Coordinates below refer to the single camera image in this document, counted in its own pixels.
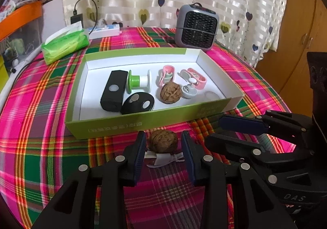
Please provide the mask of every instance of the space heater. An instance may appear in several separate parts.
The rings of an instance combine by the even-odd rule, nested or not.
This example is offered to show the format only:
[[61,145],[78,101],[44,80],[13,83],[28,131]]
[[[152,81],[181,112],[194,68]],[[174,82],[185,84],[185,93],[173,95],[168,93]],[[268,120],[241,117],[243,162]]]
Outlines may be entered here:
[[183,5],[178,13],[175,43],[178,47],[210,50],[216,39],[219,16],[195,3]]

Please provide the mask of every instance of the plaid bedspread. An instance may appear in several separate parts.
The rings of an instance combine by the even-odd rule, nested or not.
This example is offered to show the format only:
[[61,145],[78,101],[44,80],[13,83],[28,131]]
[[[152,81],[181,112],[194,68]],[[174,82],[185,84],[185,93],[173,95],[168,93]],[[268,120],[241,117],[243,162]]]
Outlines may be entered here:
[[[79,165],[102,165],[121,154],[135,140],[136,133],[76,140],[65,128],[68,98],[83,55],[124,48],[169,47],[172,45],[166,39],[173,36],[173,29],[124,28],[120,36],[93,40],[87,49],[50,66],[39,61],[24,71],[0,116],[0,192],[24,228],[32,226]],[[269,84],[226,48],[215,44],[207,54],[245,93],[244,99],[231,113],[254,117],[266,109],[288,110]],[[165,128],[177,132],[179,136],[183,130],[190,130],[194,138],[202,141],[210,133],[221,132],[218,117]],[[271,152],[291,152],[294,149],[294,145],[268,135],[256,138],[237,134],[237,137],[259,142]],[[227,162],[223,156],[213,156]],[[230,195],[228,188],[229,220],[230,228],[233,228]],[[204,188],[193,187],[188,181],[185,163],[174,162],[156,169],[144,166],[138,185],[125,188],[128,227],[199,228],[203,196]]]

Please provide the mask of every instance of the wooden cabinet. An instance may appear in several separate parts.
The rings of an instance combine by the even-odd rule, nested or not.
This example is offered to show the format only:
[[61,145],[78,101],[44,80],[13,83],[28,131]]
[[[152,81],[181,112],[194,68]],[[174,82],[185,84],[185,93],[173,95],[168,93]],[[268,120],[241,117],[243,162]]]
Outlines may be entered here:
[[312,30],[300,61],[280,92],[280,96],[292,112],[311,116],[312,89],[306,58],[309,51],[327,51],[327,9],[321,0],[317,0]]
[[277,51],[269,50],[256,70],[279,93],[305,48],[315,14],[316,0],[287,0]]
[[256,70],[292,112],[311,116],[308,51],[327,51],[327,9],[321,0],[287,0],[277,52],[267,52]]

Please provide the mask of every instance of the pink plastic clip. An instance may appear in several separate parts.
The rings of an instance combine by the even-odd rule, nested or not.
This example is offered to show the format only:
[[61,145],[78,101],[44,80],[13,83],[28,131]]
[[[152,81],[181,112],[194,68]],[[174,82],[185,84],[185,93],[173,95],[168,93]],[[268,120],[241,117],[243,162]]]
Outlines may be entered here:
[[197,80],[197,83],[195,84],[196,89],[204,89],[204,86],[207,83],[207,79],[193,68],[188,68],[187,70],[182,69],[180,75],[187,82],[189,81],[189,78],[195,78]]
[[169,81],[174,81],[175,78],[175,68],[172,65],[165,65],[162,68],[162,73],[160,74],[159,87],[162,87]]

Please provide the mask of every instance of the green box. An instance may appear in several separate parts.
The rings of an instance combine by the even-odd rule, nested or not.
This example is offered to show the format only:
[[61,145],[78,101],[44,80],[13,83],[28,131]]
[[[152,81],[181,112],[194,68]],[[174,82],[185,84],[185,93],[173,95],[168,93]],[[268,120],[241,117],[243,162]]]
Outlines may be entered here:
[[[173,105],[163,104],[156,99],[156,95],[160,92],[156,82],[152,85],[151,91],[156,99],[155,108],[164,109],[128,115],[99,109],[100,98],[112,70],[128,70],[128,68],[135,67],[136,70],[132,70],[133,74],[138,75],[135,71],[147,71],[149,68],[162,69],[161,66],[165,64],[176,68],[175,82],[184,82],[182,85],[186,85],[187,82],[179,77],[178,68],[197,67],[198,72],[200,69],[202,71],[200,73],[207,76],[207,84],[203,90],[198,90],[197,98],[180,99]],[[214,92],[216,100],[211,100],[209,95],[212,94],[206,90]],[[243,96],[239,87],[220,66],[199,49],[134,48],[97,52],[86,54],[82,59],[68,102],[65,124],[77,139],[111,136],[229,111],[236,108]]]

